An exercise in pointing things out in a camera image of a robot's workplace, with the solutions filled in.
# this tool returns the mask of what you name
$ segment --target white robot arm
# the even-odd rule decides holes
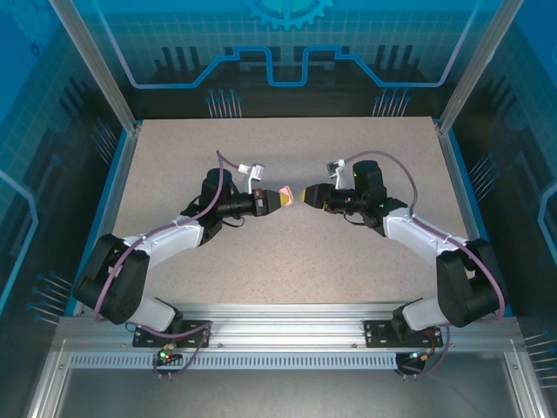
[[[178,320],[179,312],[144,293],[148,272],[173,255],[211,240],[221,230],[224,219],[265,216],[292,203],[292,197],[283,193],[252,189],[252,181],[261,180],[263,169],[262,165],[238,168],[247,178],[242,192],[232,182],[230,172],[224,170],[223,186],[215,205],[198,219],[188,220],[207,210],[215,199],[218,169],[207,173],[201,194],[169,225],[124,239],[111,234],[101,237],[74,288],[76,299],[90,308],[100,303],[99,313],[114,324],[132,323],[166,332],[172,322]],[[108,290],[104,289],[112,270],[123,257],[113,282]]]
[[[468,241],[453,237],[412,214],[405,203],[387,197],[376,161],[354,164],[353,180],[346,176],[345,166],[343,160],[327,165],[336,185],[321,183],[307,187],[302,192],[302,200],[329,213],[359,213],[363,225],[400,242],[436,267],[437,294],[393,312],[392,325],[400,340],[430,327],[446,324],[464,327],[500,309],[498,290],[503,283],[489,243],[483,239]],[[347,188],[351,182],[353,189]],[[470,253],[487,268],[481,269],[472,262],[468,257]],[[487,269],[492,275],[490,278],[484,273]],[[473,272],[470,274],[473,277],[469,278],[468,272]],[[498,282],[497,289],[493,281]]]

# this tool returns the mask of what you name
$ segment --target yellow object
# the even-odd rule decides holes
[[[288,202],[290,202],[290,197],[286,196],[283,193],[280,193],[280,205],[281,206],[286,206],[288,204]]]

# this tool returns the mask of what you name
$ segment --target gear logo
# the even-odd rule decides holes
[[[0,12],[8,11],[17,26],[38,48],[50,27],[48,0],[0,0]]]
[[[247,4],[252,17],[274,30],[290,30],[292,26],[300,30],[304,24],[313,24],[315,17],[323,17],[325,8],[331,6],[332,0],[250,0]]]

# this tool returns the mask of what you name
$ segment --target mounting plate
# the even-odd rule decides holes
[[[181,331],[177,331],[176,334],[184,333],[188,329],[193,329],[199,327],[203,324],[206,324],[207,320],[183,320],[181,323]],[[195,334],[190,335],[187,338],[179,341],[177,344],[178,348],[197,348],[201,338],[203,337],[203,332],[205,330],[202,329],[197,331]],[[209,339],[211,338],[211,334],[209,334],[201,346],[202,348],[209,347]],[[161,338],[156,337],[152,334],[149,334],[143,328],[136,327],[135,333],[133,334],[133,342],[132,346],[138,348],[161,348],[164,344],[170,341],[169,338]]]
[[[430,327],[423,331],[413,334],[412,338],[401,343],[397,334],[394,332],[391,321],[389,320],[365,320],[364,336],[366,338],[367,348],[429,348],[432,342],[426,331],[435,333],[440,329]],[[441,334],[434,337],[435,348],[443,347],[443,338]]]

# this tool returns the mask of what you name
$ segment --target speckled tabletop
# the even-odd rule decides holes
[[[413,174],[416,212],[466,236],[430,118],[148,120],[131,164],[115,234],[144,233],[174,219],[206,172],[229,160],[265,165],[258,186],[330,181],[325,164],[376,149]],[[378,157],[390,196],[412,201],[405,174]],[[242,176],[234,174],[237,184]],[[401,244],[297,201],[154,268],[146,290],[170,303],[356,303],[414,300],[435,291],[434,270]]]

